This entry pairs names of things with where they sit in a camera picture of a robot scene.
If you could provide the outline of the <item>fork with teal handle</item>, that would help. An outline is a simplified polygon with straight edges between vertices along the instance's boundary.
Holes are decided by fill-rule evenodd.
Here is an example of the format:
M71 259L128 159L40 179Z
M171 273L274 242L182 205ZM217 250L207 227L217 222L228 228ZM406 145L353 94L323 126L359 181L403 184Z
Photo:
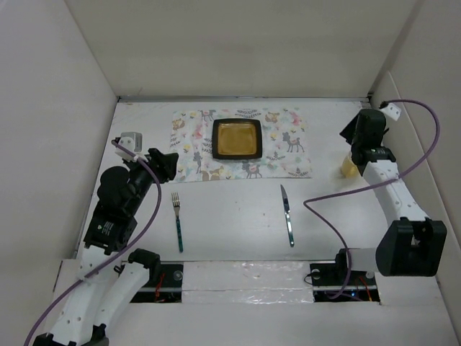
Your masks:
M183 245L183 239L182 239L182 228L181 228L181 221L180 221L180 199L179 199L179 194L177 192L173 192L171 194L171 200L172 200L172 205L174 208L174 213L175 213L175 222L176 222L176 232L177 232L177 238L178 238L178 246L179 246L179 252L182 253L184 251L184 245Z

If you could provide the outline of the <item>yellow mug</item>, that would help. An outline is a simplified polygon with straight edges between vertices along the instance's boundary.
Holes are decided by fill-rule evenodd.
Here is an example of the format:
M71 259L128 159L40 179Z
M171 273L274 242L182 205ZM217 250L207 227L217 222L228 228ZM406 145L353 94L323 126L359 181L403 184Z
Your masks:
M340 167L340 172L344 178L353 178L359 175L359 170L352 160L352 153L349 152Z

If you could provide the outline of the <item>floral patterned cloth placemat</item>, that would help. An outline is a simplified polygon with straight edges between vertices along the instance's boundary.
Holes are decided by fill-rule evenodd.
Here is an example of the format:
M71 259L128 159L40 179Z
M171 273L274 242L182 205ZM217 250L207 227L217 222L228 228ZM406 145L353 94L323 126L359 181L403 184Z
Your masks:
M212 157L215 120L237 118L261 123L260 159ZM298 108L235 108L177 111L171 122L170 150L179 154L176 182L251 178L311 178L308 122Z

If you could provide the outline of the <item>square black amber plate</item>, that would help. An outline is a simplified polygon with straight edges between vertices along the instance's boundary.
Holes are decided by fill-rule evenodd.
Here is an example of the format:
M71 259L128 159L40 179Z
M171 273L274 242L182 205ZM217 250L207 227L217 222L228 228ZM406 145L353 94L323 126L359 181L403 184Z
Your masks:
M218 160L251 160L262 157L259 120L224 118L213 122L212 157Z

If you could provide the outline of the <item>knife with teal handle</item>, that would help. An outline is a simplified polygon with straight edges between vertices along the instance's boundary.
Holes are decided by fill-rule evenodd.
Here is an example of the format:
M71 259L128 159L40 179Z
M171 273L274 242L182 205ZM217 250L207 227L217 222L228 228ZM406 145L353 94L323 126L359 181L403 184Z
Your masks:
M283 185L280 185L281 189L281 194L282 194L282 202L283 202L283 208L284 208L284 213L285 213L285 223L287 227L287 234L288 234L288 239L291 247L294 247L295 241L294 241L294 236L292 232L292 222L291 222L291 217L290 217L290 204L289 200L287 197L286 190Z

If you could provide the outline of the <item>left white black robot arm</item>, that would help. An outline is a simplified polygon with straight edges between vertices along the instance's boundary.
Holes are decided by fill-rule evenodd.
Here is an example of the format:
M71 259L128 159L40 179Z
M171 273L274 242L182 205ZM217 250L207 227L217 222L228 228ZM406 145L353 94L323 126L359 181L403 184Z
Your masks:
M124 164L100 177L99 200L84 237L76 282L40 316L43 321L56 305L66 302L51 330L38 336L29 333L26 345L108 345L115 322L135 294L160 279L159 255L133 249L136 240L131 236L147 192L175 178L179 155L151 148L141 156L116 147Z

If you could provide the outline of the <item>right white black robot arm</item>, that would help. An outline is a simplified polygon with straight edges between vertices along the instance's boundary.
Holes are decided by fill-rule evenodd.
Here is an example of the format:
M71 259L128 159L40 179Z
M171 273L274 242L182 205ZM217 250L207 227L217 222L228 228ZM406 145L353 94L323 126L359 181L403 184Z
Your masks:
M392 151L383 146L386 119L397 120L400 109L386 102L380 109L363 109L340 132L351 146L351 159L374 190L388 230L374 253L377 271L384 276L436 275L447 228L419 207L398 171Z

